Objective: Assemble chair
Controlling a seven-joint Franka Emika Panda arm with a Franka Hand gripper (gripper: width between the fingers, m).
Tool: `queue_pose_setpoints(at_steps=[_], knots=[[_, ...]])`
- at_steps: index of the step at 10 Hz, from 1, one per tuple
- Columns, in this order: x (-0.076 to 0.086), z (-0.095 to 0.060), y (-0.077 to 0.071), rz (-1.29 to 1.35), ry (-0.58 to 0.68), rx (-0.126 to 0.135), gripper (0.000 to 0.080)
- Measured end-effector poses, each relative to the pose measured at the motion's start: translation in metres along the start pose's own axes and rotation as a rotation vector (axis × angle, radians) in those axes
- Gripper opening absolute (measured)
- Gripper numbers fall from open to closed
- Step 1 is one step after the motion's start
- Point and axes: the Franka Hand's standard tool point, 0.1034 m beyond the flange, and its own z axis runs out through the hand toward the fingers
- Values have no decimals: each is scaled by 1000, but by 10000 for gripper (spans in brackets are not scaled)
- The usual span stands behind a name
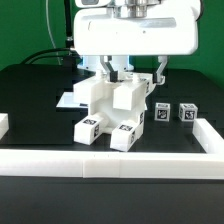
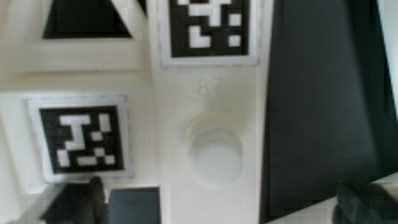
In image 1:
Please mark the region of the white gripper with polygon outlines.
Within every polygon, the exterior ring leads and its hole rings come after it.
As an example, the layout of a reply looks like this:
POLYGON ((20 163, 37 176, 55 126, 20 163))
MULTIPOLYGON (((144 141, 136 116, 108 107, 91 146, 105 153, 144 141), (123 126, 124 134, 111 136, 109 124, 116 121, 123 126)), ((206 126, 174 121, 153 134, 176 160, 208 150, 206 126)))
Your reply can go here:
POLYGON ((118 81, 111 65, 116 55, 158 55, 155 84, 163 84, 168 57, 189 55, 198 47, 198 29, 189 4, 160 4, 147 10, 146 18, 116 18, 112 8, 80 10, 74 19, 74 45, 80 55, 101 56, 109 82, 118 81))

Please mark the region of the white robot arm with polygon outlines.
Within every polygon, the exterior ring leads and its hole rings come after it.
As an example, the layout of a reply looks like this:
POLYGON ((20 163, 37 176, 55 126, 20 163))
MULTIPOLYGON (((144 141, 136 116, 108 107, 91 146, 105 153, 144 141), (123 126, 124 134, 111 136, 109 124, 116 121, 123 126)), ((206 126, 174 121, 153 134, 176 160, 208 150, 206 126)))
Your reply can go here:
POLYGON ((190 55, 198 48, 197 21, 203 0, 75 0, 74 46, 81 67, 130 71, 131 56, 156 56, 160 66, 172 55, 190 55))

